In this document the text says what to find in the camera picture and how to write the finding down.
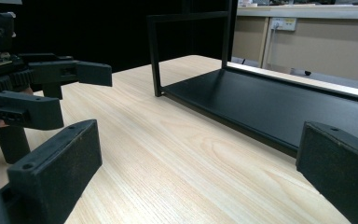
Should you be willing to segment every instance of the black metal frame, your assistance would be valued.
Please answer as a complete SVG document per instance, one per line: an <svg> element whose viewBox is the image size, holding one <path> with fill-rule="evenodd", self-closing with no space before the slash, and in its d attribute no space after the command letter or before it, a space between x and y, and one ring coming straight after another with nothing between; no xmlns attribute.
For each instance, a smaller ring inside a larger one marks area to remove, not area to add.
<svg viewBox="0 0 358 224"><path fill-rule="evenodd" d="M275 130L271 134L271 132L266 132L265 127L263 127L264 128L263 129L263 128L260 128L259 126L253 126L249 123L242 122L242 120L237 120L235 118L227 116L227 114L215 113L216 112L215 108L209 108L208 106L205 106L204 102L201 102L201 103L196 102L192 96L188 95L188 92L184 93L185 91L183 91L183 89L185 89L187 87L185 87L185 85L181 86L181 82L174 83L169 86L164 86L164 87L161 86L156 24L161 23L161 22L170 22L170 21L195 21L195 20L207 20L207 19L214 19L214 18L222 18L225 20L225 24L224 24L225 32L222 34L224 36L223 48L222 48L222 66L220 69L218 69L216 71L213 71L208 74L199 75L199 77L203 76L204 78L208 78L208 76L209 77L215 76L212 79L210 79L210 81L213 82L214 87L222 84L217 79L220 79L220 78L224 77L225 75L235 75L237 77L240 77L240 79L243 79L242 77L250 77L252 79L257 79L257 80L263 79L265 82L270 81L270 82L275 83L276 86L283 85L283 86L285 86L285 88L287 90L297 89L297 91L299 91L300 93L303 93L304 91L306 91L307 93L310 93L312 95L320 95L320 98L323 98L323 100L325 98L328 98L326 100L326 102L331 102L331 100L333 98L334 99L337 98L339 101L348 101L351 106L350 111L349 112L345 111L342 113L340 111L338 111L339 114L337 116L340 116L340 114L353 113L353 111L356 111L356 109L353 109L353 108L355 107L356 104L358 104L358 96L350 95L345 92L337 92L337 91L332 91L332 90L326 90L326 89L323 89L320 87L314 87L314 86L309 86L306 84L295 83L295 82L292 82L289 80L280 80L275 77L263 76L260 74L256 74L256 73L252 73L252 72L248 72L248 71L244 71L244 70L240 70L237 68L227 66L228 54L230 53L229 40L233 37L232 36L233 33L231 31L232 31L232 26L235 24L234 22L232 22L232 20L235 18L235 14L236 14L236 13L233 13L231 4L232 4L231 1L228 1L227 11L187 13L187 14L181 14L181 15L156 15L156 16L149 16L147 18L148 32L149 32L148 34L149 34L150 58L151 58L151 65L152 65L152 71L153 71L155 95L157 97L164 95L164 96L166 96L182 105L185 105L185 106L201 113L202 115L205 115L211 119L214 119L220 123L223 123L226 126L232 128L236 131L245 133L246 135L251 136L254 139L261 141L271 147L274 147L275 149L278 149L281 152L283 152L291 157L296 157L297 152L298 152L298 145L293 144L293 141L287 141L287 139L280 138L279 135L275 134L278 132L287 132L287 135L290 135L290 133L293 132L292 126L288 125L290 127L287 128L286 130L279 130L279 131ZM186 80L186 85L192 84L192 83L194 84L197 81L199 81L199 80L196 80L195 78L190 78L190 79ZM206 88L206 91L213 91L214 87L210 88L210 89ZM209 92L209 95L214 96L215 92ZM318 110L319 114L317 114L317 119L324 115L324 114L321 114L321 110L320 110L321 107L323 107L323 106L324 105L320 105L317 108L317 109L319 109ZM340 128L341 129L343 129L344 127L347 129L351 128L351 121L350 122L346 121L347 119L351 119L351 117L348 117L348 115L346 115L346 117L344 116L344 119L335 119L334 122L332 122L332 123L330 123L329 119L325 119L325 118L322 118L322 121L308 120L308 118L311 118L311 119L314 118L313 114L311 114L311 113L309 113L305 117L306 117L305 121L325 122L326 124L329 124L332 126L338 126L338 127L340 126L340 125L337 125L338 123L346 122L343 125L343 127L340 127ZM357 121L353 121L352 123L355 123L357 125L356 129L358 129L358 122L357 123L356 122ZM274 123L276 123L276 120L273 120L271 122L271 126L273 126ZM301 131L302 131L302 127L299 129L299 133L296 133L296 134L301 134Z"/></svg>
<svg viewBox="0 0 358 224"><path fill-rule="evenodd" d="M159 58L158 58L158 41L156 23L170 22L170 21L196 21L208 20L215 18L223 18L225 20L225 27L223 33L223 50L222 50L222 68L227 66L228 59L228 46L229 46L229 25L230 25L229 11L216 11L216 12L201 12L201 13L188 13L188 14L175 14L175 15L158 15L147 17L147 26L149 34L149 47L150 47L150 60L153 69L154 90L156 96L161 96L161 80L159 73Z"/></svg>

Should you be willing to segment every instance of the screw hole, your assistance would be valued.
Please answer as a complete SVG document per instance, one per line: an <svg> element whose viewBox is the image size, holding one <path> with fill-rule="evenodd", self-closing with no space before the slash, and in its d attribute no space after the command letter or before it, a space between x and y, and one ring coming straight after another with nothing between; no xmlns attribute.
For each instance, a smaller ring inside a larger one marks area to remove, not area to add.
<svg viewBox="0 0 358 224"><path fill-rule="evenodd" d="M23 170L29 170L32 169L34 167L34 165L32 163L27 163L25 165L22 166Z"/></svg>

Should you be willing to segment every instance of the wooden table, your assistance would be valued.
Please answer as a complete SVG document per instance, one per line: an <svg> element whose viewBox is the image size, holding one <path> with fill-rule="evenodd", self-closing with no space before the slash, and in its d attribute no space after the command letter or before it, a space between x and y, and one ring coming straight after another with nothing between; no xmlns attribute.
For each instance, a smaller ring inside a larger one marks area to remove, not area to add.
<svg viewBox="0 0 358 224"><path fill-rule="evenodd" d="M162 85L220 64L161 63ZM150 65L115 73L113 83L62 86L65 126L97 119L103 154L67 223L349 223L294 158L155 97ZM58 131L26 130L31 148ZM0 150L0 187L6 169Z"/></svg>

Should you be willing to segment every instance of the black background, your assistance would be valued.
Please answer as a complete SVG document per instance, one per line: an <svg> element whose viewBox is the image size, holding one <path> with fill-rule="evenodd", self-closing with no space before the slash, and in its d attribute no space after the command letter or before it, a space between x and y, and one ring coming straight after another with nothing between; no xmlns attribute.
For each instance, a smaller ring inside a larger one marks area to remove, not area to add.
<svg viewBox="0 0 358 224"><path fill-rule="evenodd" d="M146 16L226 10L224 0L22 0L0 4L16 14L11 53L51 52L80 61L107 63L113 72L150 64ZM158 26L162 61L187 54L221 58L218 19Z"/></svg>

